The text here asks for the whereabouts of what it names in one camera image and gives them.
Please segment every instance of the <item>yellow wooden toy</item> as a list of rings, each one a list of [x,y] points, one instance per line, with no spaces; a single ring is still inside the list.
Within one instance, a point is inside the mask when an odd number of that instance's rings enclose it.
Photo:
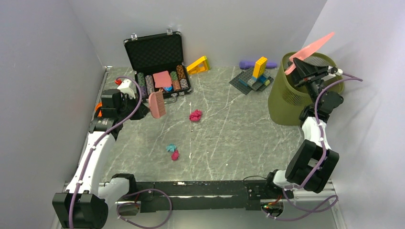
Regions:
[[[190,64],[187,67],[187,73],[189,75],[191,75],[191,74],[205,72],[205,71],[208,71],[209,69],[210,69],[210,65],[208,64],[207,57],[202,56],[200,59],[194,61],[194,63]]]

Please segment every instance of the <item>gray marble table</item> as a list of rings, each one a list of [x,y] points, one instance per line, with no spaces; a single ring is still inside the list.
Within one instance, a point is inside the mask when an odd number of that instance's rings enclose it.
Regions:
[[[281,126],[271,119],[263,92],[243,95],[228,82],[238,67],[212,68],[190,76],[193,93],[166,105],[161,119],[150,115],[127,121],[109,154],[102,181],[116,173],[132,173],[138,181],[237,180],[266,176],[285,169],[303,141],[298,126]],[[267,70],[272,77],[276,70]],[[134,76],[131,68],[113,68],[104,89],[116,88],[117,76]],[[202,110],[200,122],[189,121]],[[173,143],[180,157],[171,160]]]

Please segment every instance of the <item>pink cloth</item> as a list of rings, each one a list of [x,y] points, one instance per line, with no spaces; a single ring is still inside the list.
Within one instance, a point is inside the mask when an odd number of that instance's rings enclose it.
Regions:
[[[168,71],[153,74],[155,87],[171,87],[171,78]]]
[[[190,114],[190,121],[192,122],[198,122],[201,119],[201,115],[203,114],[202,111],[200,110],[195,110]]]
[[[175,161],[175,160],[179,159],[179,156],[180,156],[179,151],[175,150],[174,153],[171,155],[171,159],[173,161]]]

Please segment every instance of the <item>green wastebasket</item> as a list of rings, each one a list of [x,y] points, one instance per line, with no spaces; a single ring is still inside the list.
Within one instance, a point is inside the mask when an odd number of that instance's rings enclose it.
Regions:
[[[301,111],[312,103],[305,86],[296,88],[293,86],[291,77],[285,75],[284,71],[288,68],[288,59],[295,52],[287,53],[281,60],[276,79],[268,97],[268,111],[271,119],[279,125],[300,125],[298,119]],[[304,60],[307,63],[316,66],[331,65],[336,66],[335,62],[321,53],[314,53]],[[325,85],[342,79],[342,76],[336,76],[325,81]],[[330,91],[337,93],[343,92],[344,83],[339,83],[331,87]]]

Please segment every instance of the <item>yellow lego brick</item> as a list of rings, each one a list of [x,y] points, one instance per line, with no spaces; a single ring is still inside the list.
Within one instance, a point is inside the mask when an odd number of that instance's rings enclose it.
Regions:
[[[266,63],[267,63],[267,58],[262,56],[260,59],[258,59],[255,63],[255,69],[253,70],[253,77],[259,78],[261,75],[265,73],[266,70]]]
[[[202,56],[198,60],[194,61],[194,63],[190,64],[187,67],[187,73],[196,74],[196,73],[208,71],[209,69],[210,69],[210,65],[208,64],[207,57]]]

